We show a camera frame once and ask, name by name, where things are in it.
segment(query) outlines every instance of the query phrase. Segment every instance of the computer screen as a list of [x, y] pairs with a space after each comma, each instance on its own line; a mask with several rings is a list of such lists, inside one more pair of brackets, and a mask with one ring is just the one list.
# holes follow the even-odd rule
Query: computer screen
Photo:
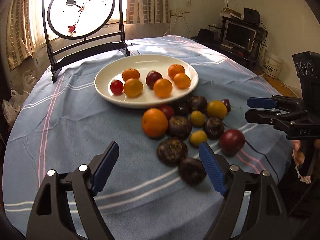
[[248, 49], [249, 39], [254, 40], [256, 36], [256, 31], [250, 28], [229, 23], [227, 27], [227, 33], [225, 36], [225, 40], [239, 46], [243, 49]]

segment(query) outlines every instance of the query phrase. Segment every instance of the black bird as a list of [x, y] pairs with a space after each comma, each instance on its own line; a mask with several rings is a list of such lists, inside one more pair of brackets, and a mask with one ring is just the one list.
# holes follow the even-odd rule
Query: black bird
[[81, 9], [81, 7], [76, 4], [76, 1], [75, 1], [75, 0], [67, 0], [66, 5], [68, 5], [68, 6], [73, 6], [73, 5], [75, 5], [75, 6], [77, 6], [77, 7], [79, 7], [79, 8]]

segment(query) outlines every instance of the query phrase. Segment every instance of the blue tablecloth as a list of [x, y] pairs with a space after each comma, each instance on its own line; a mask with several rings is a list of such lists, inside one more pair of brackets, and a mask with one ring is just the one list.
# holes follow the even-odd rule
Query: blue tablecloth
[[[179, 36], [127, 43], [132, 55], [163, 54], [192, 65], [199, 74], [195, 95], [208, 101], [230, 99], [232, 111], [225, 124], [241, 130], [272, 166], [248, 145], [228, 162], [253, 173], [269, 170], [278, 182], [290, 164], [292, 144], [272, 126], [244, 119], [248, 97], [278, 94], [262, 77]], [[158, 160], [159, 142], [143, 134], [144, 111], [115, 106], [96, 93], [93, 81], [98, 71], [122, 57], [124, 53], [116, 50], [76, 62], [64, 67], [54, 84], [48, 69], [26, 100], [9, 138], [3, 173], [5, 211], [22, 233], [46, 171], [73, 171], [103, 153], [112, 140], [119, 144], [119, 159], [95, 199], [116, 239], [200, 240], [213, 222], [223, 198], [209, 179], [187, 186], [177, 168]], [[209, 144], [220, 153], [218, 141]], [[188, 155], [197, 156], [197, 150], [190, 147]], [[69, 205], [76, 229], [84, 235], [72, 195]]]

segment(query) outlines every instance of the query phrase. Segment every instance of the red fruit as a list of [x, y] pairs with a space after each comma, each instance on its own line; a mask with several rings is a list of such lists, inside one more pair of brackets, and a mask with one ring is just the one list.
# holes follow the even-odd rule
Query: red fruit
[[159, 109], [165, 114], [168, 119], [174, 116], [174, 110], [171, 106], [163, 105], [159, 106]]
[[162, 78], [162, 75], [159, 72], [154, 70], [150, 71], [146, 77], [147, 86], [153, 90], [153, 85], [160, 78]]
[[229, 99], [223, 99], [221, 102], [226, 106], [228, 113], [231, 111], [230, 101]]
[[229, 157], [236, 155], [242, 149], [245, 138], [239, 130], [225, 131], [220, 137], [220, 147], [222, 152]]
[[120, 80], [113, 80], [110, 84], [110, 90], [115, 96], [119, 96], [123, 91], [123, 84]]

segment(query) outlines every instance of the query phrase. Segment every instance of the blue gripper pad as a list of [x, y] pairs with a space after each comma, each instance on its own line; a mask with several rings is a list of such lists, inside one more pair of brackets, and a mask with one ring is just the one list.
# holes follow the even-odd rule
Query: blue gripper pad
[[247, 106], [251, 108], [273, 109], [277, 107], [277, 102], [270, 98], [249, 98]]
[[212, 156], [211, 151], [204, 143], [201, 143], [199, 146], [199, 157], [214, 187], [214, 190], [220, 192], [222, 196], [225, 196], [228, 189], [224, 184], [224, 174]]
[[91, 191], [95, 196], [103, 190], [118, 157], [119, 145], [114, 142], [92, 177]]

